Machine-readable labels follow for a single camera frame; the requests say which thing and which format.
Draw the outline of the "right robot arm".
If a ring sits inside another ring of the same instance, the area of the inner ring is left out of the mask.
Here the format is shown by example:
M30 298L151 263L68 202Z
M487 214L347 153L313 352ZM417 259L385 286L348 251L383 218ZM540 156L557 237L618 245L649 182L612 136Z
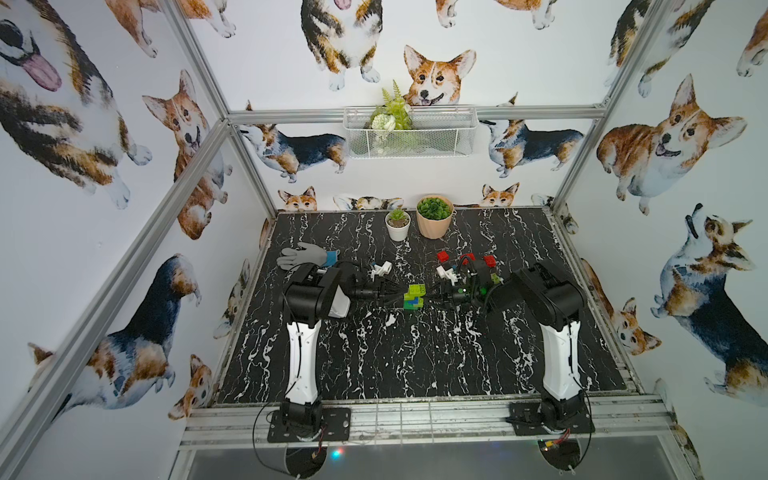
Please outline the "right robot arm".
M470 305L484 319L518 311L541 333L543 376L540 399L511 403L506 422L516 434L592 434L591 403L579 372L578 340L586 299L571 274L539 262L502 277L483 260L461 261L464 273L443 273L427 289L441 307Z

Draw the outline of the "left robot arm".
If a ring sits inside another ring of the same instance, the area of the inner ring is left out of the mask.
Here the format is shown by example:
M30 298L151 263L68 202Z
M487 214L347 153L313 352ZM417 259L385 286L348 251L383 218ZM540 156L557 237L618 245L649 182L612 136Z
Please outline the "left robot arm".
M304 262L289 269L282 289L282 316L289 335L289 374L280 403L278 425L301 440L324 429L317 387L317 345L324 323L346 319L355 301L386 305L407 288L389 278L393 263L373 264L364 271L341 261L333 266Z

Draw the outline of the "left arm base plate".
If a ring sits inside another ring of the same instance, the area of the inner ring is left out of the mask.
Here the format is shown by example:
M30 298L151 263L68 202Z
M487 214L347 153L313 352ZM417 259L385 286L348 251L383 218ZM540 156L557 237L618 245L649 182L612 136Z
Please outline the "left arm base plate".
M351 427L350 408L298 408L283 412L274 410L269 419L269 443L347 441Z

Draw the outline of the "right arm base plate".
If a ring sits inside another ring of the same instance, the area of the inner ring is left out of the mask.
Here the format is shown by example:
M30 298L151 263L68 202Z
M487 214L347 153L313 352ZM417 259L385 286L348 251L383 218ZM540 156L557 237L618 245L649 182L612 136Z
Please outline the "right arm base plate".
M518 436L590 434L595 431L587 404L576 399L561 404L551 400L510 403L505 421Z

